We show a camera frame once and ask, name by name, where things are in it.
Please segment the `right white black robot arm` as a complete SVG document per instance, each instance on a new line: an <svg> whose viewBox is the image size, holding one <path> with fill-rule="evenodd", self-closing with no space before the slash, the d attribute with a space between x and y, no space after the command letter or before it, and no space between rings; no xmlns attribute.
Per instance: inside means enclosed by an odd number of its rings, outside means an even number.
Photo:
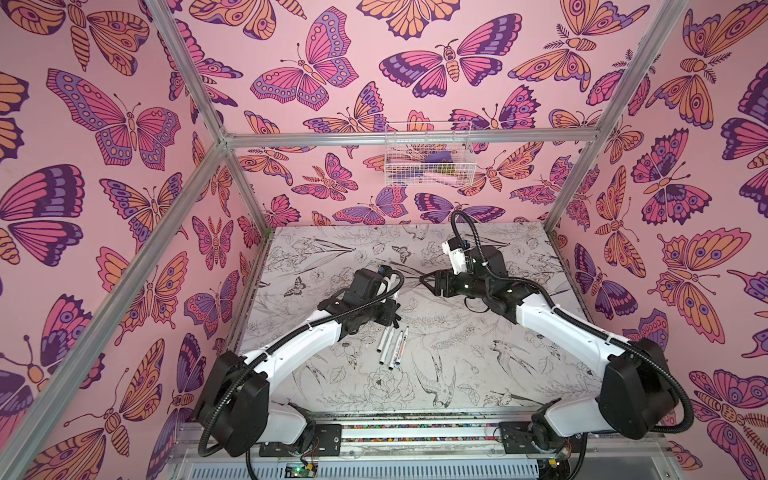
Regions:
<svg viewBox="0 0 768 480"><path fill-rule="evenodd" d="M661 347L598 328L557 305L540 284L507 274L501 252L445 243L451 266L420 277L433 295L479 299L490 313L543 336L582 362L600 382L595 396L553 400L531 419L540 449L587 433L617 433L639 440L647 433L676 434L695 420L692 401L670 373Z"/></svg>

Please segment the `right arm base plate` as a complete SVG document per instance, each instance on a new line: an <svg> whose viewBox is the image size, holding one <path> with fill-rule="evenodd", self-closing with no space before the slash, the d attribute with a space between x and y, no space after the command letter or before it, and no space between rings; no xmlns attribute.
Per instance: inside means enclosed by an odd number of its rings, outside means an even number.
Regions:
<svg viewBox="0 0 768 480"><path fill-rule="evenodd" d="M500 422L495 435L506 454L566 455L579 452L584 440L581 434L559 437L549 427L537 422Z"/></svg>

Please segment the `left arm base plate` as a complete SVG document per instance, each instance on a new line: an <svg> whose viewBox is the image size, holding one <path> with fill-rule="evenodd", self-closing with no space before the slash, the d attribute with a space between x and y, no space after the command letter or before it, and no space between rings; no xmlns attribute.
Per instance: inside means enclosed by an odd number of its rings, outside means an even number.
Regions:
<svg viewBox="0 0 768 480"><path fill-rule="evenodd" d="M259 456L268 457L338 457L342 440L341 424L310 424L293 444L261 444Z"/></svg>

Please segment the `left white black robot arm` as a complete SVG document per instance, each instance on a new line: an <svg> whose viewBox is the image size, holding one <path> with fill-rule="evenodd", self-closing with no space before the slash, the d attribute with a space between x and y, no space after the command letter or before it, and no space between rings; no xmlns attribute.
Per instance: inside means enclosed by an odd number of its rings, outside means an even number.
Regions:
<svg viewBox="0 0 768 480"><path fill-rule="evenodd" d="M257 444L282 444L302 455L315 443L316 422L307 410L272 398L277 387L318 352L358 333L370 322L399 321L396 295L404 275L389 266L357 270L351 284L321 301L299 326L274 342L215 361L193 411L202 427L198 455L220 451L250 455Z"/></svg>

